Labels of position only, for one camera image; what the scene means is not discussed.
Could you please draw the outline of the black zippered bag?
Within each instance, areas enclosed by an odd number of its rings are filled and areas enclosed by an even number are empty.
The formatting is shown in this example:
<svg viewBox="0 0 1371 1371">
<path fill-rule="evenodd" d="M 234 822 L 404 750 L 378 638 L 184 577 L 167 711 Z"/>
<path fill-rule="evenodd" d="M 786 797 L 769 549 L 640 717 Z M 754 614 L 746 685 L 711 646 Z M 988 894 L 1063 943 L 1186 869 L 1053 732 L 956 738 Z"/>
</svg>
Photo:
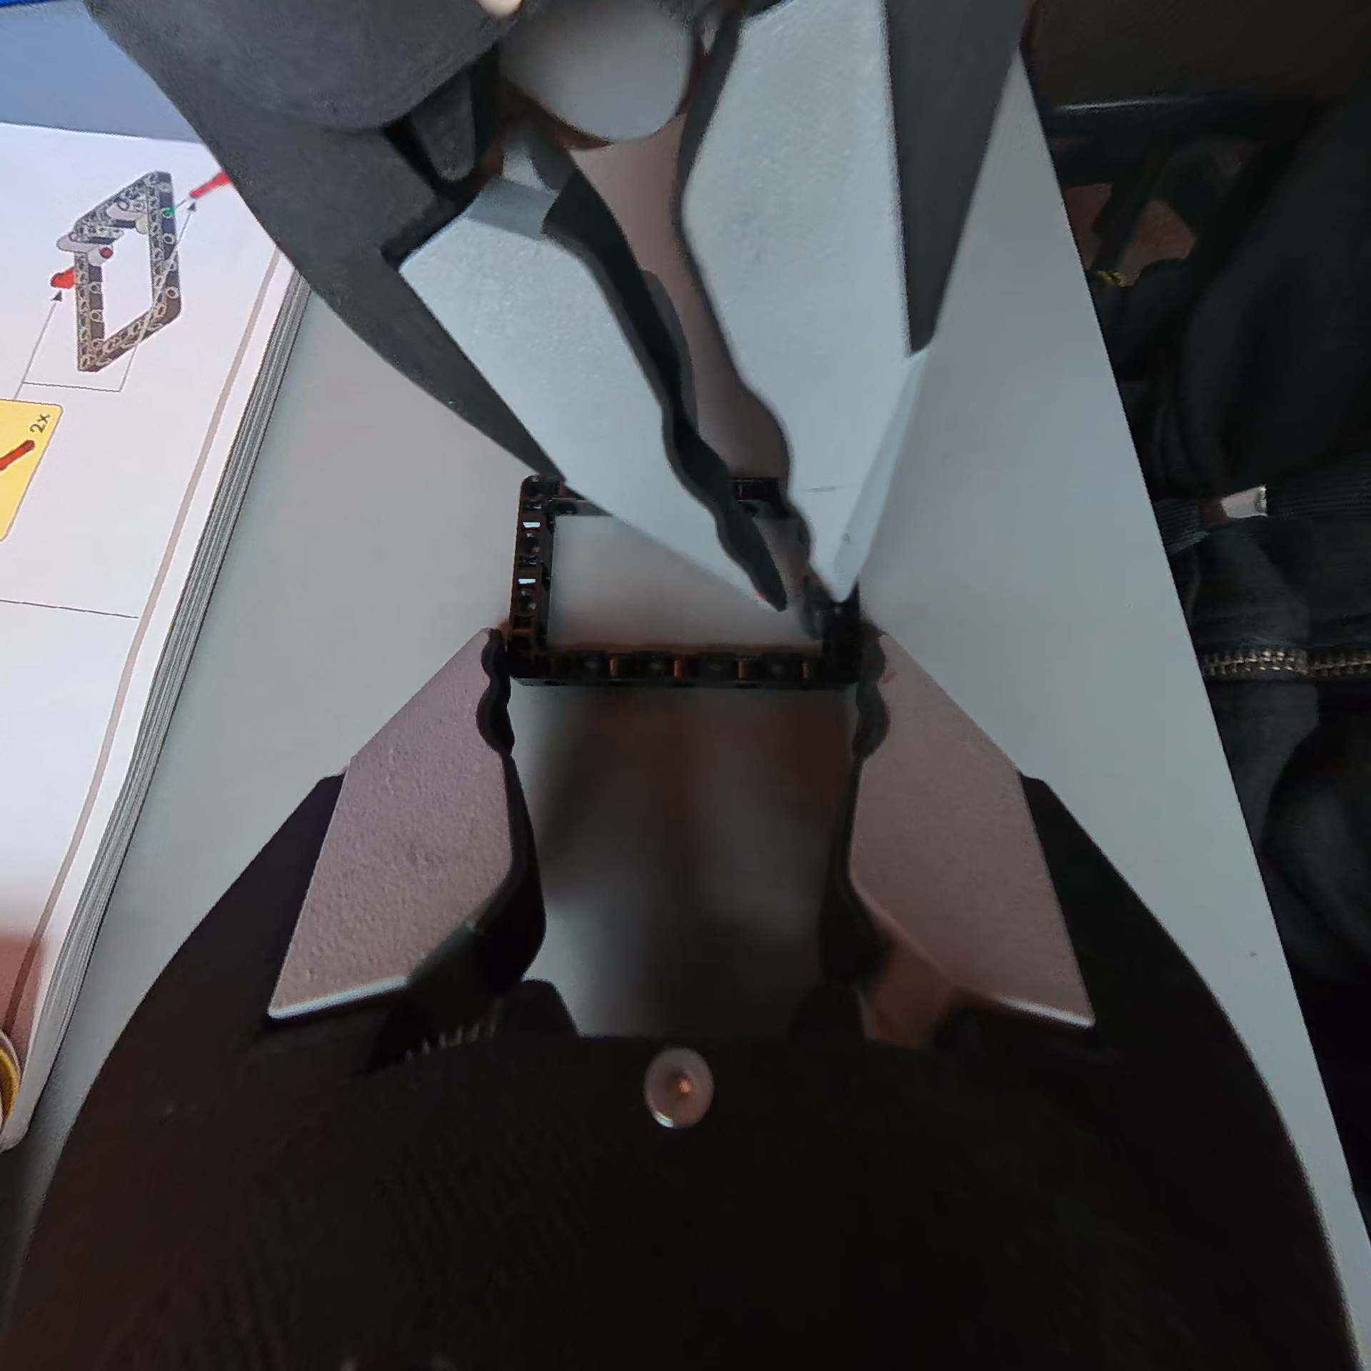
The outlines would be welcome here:
<svg viewBox="0 0 1371 1371">
<path fill-rule="evenodd" d="M 1135 96 L 1046 117 L 1102 183 L 1088 285 L 1231 784 L 1367 1222 L 1367 75 L 1310 96 Z M 1268 517 L 1204 529 L 1266 487 Z M 1352 1368 L 1270 1097 L 1140 909 L 1087 933 L 1108 997 L 1045 1084 L 1140 1191 L 1087 1240 L 1080 1368 Z"/>
</svg>

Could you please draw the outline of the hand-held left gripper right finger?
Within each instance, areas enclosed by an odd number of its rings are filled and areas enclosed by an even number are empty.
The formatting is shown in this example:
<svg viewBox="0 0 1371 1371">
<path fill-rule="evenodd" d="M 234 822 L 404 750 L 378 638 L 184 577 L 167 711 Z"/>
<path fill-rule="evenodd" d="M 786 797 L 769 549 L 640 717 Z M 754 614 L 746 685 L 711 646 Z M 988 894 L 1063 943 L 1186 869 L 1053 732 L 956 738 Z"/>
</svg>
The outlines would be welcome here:
<svg viewBox="0 0 1371 1371">
<path fill-rule="evenodd" d="M 1014 763 L 889 634 L 863 628 L 818 956 L 865 1030 L 957 1012 L 1093 1024 Z"/>
</svg>

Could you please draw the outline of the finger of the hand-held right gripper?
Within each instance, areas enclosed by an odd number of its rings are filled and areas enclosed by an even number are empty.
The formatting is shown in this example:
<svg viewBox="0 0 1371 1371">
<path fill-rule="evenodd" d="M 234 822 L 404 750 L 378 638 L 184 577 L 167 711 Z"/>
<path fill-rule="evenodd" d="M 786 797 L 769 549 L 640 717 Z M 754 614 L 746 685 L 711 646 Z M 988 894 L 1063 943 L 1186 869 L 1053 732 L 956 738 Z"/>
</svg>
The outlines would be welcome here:
<svg viewBox="0 0 1371 1371">
<path fill-rule="evenodd" d="M 885 5 L 733 10 L 679 146 L 687 262 L 832 599 L 863 574 L 926 349 L 910 346 Z"/>
<path fill-rule="evenodd" d="M 642 537 L 786 606 L 785 579 L 686 404 L 645 277 L 578 173 L 494 176 L 400 275 L 565 483 Z"/>
</svg>

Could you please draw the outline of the black rectangular lego frame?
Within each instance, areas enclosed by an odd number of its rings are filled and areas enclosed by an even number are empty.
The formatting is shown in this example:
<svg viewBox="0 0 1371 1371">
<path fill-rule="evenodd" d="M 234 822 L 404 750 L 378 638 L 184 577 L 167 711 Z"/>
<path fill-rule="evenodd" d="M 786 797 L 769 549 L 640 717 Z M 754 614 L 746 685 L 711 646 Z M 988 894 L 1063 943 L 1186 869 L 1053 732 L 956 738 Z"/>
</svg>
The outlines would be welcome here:
<svg viewBox="0 0 1371 1371">
<path fill-rule="evenodd" d="M 862 658 L 858 592 L 853 589 L 835 602 L 813 574 L 801 577 L 793 599 L 805 648 L 704 641 L 681 646 L 553 644 L 556 525 L 605 515 L 560 478 L 529 475 L 521 482 L 504 626 L 511 678 L 543 686 L 769 691 L 835 691 L 857 681 Z"/>
</svg>

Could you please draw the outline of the lego instruction booklet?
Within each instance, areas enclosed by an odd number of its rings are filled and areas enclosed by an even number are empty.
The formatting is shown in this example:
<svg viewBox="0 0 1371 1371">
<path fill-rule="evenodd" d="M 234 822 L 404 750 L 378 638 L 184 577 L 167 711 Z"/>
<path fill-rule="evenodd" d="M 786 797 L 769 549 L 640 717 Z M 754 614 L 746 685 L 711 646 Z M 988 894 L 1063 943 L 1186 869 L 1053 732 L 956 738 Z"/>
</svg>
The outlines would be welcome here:
<svg viewBox="0 0 1371 1371">
<path fill-rule="evenodd" d="M 28 1131 L 308 287 L 197 144 L 1 127 L 3 1149 Z"/>
</svg>

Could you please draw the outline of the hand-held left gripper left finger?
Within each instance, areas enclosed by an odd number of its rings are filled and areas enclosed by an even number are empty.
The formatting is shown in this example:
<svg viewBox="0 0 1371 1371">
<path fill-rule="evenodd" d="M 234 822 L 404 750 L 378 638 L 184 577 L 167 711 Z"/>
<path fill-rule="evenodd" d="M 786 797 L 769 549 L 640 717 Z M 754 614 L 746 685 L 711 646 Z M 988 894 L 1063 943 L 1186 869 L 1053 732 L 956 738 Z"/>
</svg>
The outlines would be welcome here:
<svg viewBox="0 0 1371 1371">
<path fill-rule="evenodd" d="M 472 1020 L 545 933 L 504 641 L 477 631 L 348 762 L 268 1002 Z"/>
</svg>

